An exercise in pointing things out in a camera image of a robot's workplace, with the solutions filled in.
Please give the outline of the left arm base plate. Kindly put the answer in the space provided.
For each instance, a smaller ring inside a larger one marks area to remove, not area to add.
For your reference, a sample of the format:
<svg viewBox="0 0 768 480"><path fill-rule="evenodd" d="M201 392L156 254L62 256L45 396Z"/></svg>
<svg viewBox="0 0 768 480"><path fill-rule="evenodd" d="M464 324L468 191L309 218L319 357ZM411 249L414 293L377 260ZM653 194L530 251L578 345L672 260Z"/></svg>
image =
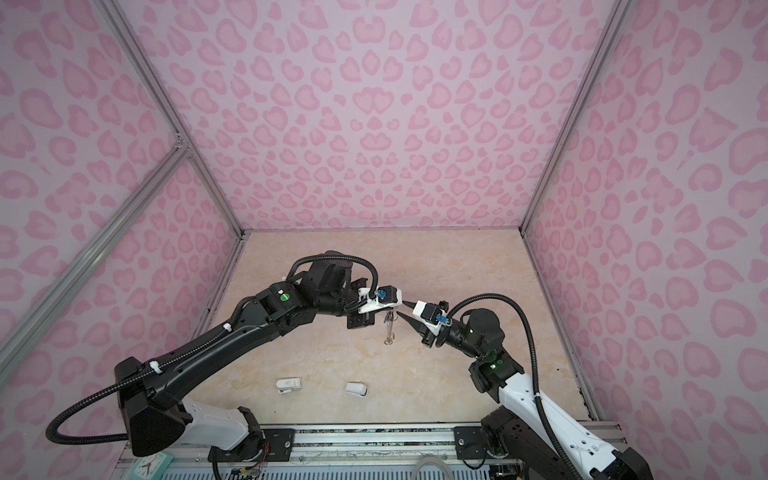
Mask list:
<svg viewBox="0 0 768 480"><path fill-rule="evenodd" d="M259 429L249 433L230 450L212 446L208 461L213 463L236 462L287 462L293 449L296 431L289 428Z"/></svg>

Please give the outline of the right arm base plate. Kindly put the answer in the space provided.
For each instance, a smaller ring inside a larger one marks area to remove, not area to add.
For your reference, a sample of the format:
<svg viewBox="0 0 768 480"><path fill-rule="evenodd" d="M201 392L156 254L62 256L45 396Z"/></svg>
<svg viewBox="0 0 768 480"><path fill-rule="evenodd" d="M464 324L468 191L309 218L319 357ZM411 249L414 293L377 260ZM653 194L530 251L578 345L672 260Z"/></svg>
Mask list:
<svg viewBox="0 0 768 480"><path fill-rule="evenodd" d="M481 425L457 426L452 429L454 448L459 461L484 464L493 456L495 440L491 430Z"/></svg>

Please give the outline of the silver carabiner keyring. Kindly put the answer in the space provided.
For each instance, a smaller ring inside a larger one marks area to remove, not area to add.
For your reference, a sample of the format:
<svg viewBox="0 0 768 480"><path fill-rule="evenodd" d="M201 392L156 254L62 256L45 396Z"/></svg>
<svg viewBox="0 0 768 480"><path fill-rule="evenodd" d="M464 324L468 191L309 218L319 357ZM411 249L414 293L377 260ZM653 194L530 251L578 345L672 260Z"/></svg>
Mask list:
<svg viewBox="0 0 768 480"><path fill-rule="evenodd" d="M394 322L396 320L396 312L392 309L387 310L385 317L384 317L384 326L386 329L386 337L384 339L384 344L386 346L390 346L394 343L395 340L395 332L394 332Z"/></svg>

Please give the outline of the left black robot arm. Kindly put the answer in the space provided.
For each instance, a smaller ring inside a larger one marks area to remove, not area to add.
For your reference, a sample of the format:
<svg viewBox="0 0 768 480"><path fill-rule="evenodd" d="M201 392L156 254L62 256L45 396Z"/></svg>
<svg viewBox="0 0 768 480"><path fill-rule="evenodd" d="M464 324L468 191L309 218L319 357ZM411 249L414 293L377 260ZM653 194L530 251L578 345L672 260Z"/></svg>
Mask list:
<svg viewBox="0 0 768 480"><path fill-rule="evenodd" d="M283 281L242 299L210 331L157 358L129 357L114 369L125 382L118 405L137 457L173 445L204 445L253 456L262 441L254 414L195 403L199 384L257 347L311 323L319 314L368 319L361 307L377 299L379 276L363 258L328 251L297 260Z"/></svg>

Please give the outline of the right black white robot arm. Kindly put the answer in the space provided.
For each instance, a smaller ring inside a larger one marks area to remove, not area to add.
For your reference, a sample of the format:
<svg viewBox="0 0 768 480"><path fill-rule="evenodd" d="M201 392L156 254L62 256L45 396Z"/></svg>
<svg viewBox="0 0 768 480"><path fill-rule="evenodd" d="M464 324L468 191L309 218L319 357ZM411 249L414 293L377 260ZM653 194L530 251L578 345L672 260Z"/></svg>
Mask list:
<svg viewBox="0 0 768 480"><path fill-rule="evenodd" d="M505 350L498 316L471 309L454 320L439 305L406 302L400 313L429 347L448 345L472 359L470 379L499 407L481 420L489 455L523 462L545 479L651 479L647 461L588 430L540 391L532 374Z"/></svg>

